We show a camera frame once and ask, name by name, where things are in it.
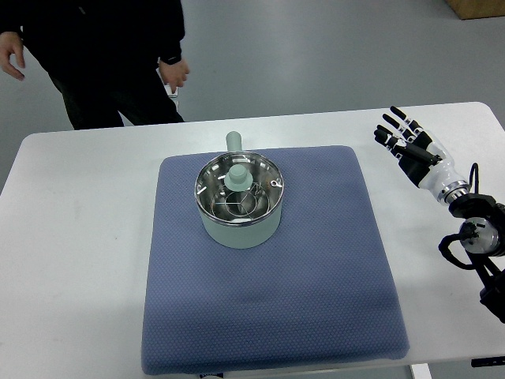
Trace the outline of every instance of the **light green pot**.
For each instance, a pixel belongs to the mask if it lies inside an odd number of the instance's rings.
[[[221,245],[247,249],[269,239],[281,220],[284,181],[268,158],[244,152],[241,135],[226,135],[228,152],[196,180],[195,198],[209,235]]]

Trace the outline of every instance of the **table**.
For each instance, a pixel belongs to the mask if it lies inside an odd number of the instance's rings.
[[[460,174],[467,176],[477,161],[481,192],[505,201],[505,133],[487,106],[456,103],[403,110],[443,142]],[[140,341],[159,165],[168,156],[223,151],[232,129],[242,134],[248,150],[342,144],[356,152],[410,350],[399,361],[339,367],[505,355],[505,325],[479,303],[477,274],[449,264],[437,249],[461,220],[413,186],[394,157],[373,140],[385,111],[27,137],[0,196],[0,377],[144,377]],[[495,263],[503,268],[505,259]]]

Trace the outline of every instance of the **blue cushion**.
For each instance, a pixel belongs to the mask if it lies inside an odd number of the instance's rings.
[[[282,218],[246,250],[208,236],[194,199],[217,153],[163,161],[144,309],[147,374],[399,359],[409,349],[351,148],[257,151],[285,181]]]

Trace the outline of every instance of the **gray floor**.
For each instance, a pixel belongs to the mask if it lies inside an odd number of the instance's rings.
[[[192,69],[179,95],[186,121],[481,101],[505,125],[505,17],[460,21],[444,0],[183,6],[183,51]],[[26,58],[23,83],[0,75],[0,189],[23,138],[71,129],[58,92]],[[363,138],[372,138],[376,122]],[[469,362],[431,370],[435,379],[505,377],[503,368],[472,369]],[[317,376],[410,377],[406,368]]]

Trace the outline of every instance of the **black pants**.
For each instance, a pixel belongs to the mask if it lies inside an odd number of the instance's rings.
[[[124,126],[119,112],[134,125],[184,122],[155,70],[115,86],[50,78],[63,96],[75,130]]]

